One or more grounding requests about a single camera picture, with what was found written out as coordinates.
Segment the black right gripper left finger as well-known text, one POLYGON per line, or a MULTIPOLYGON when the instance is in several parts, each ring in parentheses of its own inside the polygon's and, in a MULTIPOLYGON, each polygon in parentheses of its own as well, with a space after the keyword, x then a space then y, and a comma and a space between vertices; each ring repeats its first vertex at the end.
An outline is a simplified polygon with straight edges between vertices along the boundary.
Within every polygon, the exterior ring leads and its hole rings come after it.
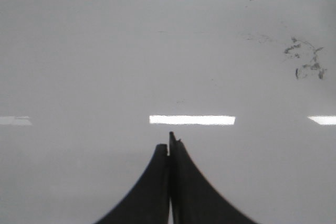
POLYGON ((135 185, 97 223, 168 223, 169 166, 167 145, 158 144, 135 185))

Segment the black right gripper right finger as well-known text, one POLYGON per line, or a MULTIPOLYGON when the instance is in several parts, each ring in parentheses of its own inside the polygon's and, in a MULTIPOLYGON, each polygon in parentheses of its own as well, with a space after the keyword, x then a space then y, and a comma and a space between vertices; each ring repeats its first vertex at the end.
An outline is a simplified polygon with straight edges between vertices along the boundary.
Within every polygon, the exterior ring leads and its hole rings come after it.
POLYGON ((255 223, 229 203, 194 164, 185 145, 170 132, 171 202, 174 223, 255 223))

